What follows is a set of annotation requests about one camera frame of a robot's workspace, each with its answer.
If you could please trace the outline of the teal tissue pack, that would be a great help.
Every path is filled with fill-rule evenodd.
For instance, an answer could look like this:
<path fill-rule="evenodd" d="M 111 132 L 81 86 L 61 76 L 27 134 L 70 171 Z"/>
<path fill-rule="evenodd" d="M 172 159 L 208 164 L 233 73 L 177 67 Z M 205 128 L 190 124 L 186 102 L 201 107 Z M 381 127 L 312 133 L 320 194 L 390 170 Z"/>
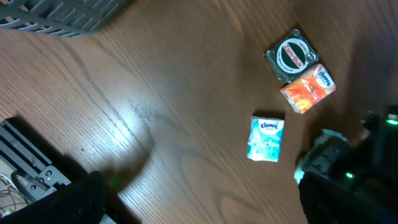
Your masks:
<path fill-rule="evenodd" d="M 282 149 L 283 132 L 283 119 L 252 116 L 247 158 L 277 162 Z"/>

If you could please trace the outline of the orange tissue pack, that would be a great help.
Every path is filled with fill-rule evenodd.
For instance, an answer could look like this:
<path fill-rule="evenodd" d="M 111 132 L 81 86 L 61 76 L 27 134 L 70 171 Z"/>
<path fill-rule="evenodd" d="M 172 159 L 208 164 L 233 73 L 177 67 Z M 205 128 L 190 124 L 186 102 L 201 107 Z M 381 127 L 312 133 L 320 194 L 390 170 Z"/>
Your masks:
<path fill-rule="evenodd" d="M 319 63 L 282 87 L 280 92 L 296 113 L 304 114 L 335 90 L 336 85 L 328 70 Z"/>

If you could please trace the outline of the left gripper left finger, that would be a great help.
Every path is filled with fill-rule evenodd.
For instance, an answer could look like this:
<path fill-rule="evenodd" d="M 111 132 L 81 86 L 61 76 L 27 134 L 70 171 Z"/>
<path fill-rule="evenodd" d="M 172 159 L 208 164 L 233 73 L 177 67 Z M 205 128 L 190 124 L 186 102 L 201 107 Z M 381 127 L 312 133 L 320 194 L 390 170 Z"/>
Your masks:
<path fill-rule="evenodd" d="M 97 224 L 103 217 L 105 200 L 104 177 L 100 171 L 94 171 L 25 208 L 1 218 L 1 224 Z"/>

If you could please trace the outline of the dark green round-label box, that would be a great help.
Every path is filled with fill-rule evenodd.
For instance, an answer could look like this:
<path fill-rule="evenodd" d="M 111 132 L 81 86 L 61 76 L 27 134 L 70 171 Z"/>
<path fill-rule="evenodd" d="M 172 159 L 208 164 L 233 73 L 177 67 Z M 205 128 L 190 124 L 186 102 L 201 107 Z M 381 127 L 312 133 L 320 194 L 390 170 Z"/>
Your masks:
<path fill-rule="evenodd" d="M 298 29 L 264 52 L 277 78 L 291 83 L 318 62 L 318 55 Z"/>

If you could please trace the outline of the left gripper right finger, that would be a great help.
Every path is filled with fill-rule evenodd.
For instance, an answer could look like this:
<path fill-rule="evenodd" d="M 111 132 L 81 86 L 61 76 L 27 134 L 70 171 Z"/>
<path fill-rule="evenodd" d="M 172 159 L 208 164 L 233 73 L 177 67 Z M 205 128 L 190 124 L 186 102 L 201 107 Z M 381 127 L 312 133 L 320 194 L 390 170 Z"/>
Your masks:
<path fill-rule="evenodd" d="M 347 188 L 312 172 L 298 185 L 300 202 L 309 223 L 397 223 L 397 193 L 369 182 Z"/>

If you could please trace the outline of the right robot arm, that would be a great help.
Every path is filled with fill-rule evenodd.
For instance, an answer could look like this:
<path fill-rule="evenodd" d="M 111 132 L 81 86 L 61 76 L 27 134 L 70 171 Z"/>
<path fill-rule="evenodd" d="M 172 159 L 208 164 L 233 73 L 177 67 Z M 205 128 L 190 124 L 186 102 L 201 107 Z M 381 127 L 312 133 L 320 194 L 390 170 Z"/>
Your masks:
<path fill-rule="evenodd" d="M 370 111 L 362 126 L 365 135 L 356 147 L 341 133 L 323 129 L 298 160 L 296 183 L 312 174 L 352 193 L 368 184 L 397 189 L 397 106 L 382 115 Z"/>

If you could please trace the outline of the green snack packet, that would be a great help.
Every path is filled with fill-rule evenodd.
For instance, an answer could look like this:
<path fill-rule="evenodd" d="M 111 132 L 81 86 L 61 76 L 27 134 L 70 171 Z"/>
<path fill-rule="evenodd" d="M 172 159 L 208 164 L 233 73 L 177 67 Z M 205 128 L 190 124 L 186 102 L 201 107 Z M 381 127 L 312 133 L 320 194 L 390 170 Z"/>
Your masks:
<path fill-rule="evenodd" d="M 325 179 L 332 165 L 349 151 L 348 140 L 336 131 L 322 129 L 312 148 L 299 158 L 294 179 L 299 184 L 306 172 L 313 172 Z"/>

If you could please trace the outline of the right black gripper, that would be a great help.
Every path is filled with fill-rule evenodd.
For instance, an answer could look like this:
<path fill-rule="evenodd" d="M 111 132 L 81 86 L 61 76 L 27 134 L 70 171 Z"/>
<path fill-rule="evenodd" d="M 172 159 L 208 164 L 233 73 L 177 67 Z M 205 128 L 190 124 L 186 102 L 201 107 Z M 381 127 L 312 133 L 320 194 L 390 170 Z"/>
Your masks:
<path fill-rule="evenodd" d="M 396 199 L 397 134 L 370 134 L 355 148 L 322 134 L 298 160 L 298 189 L 301 199 Z"/>

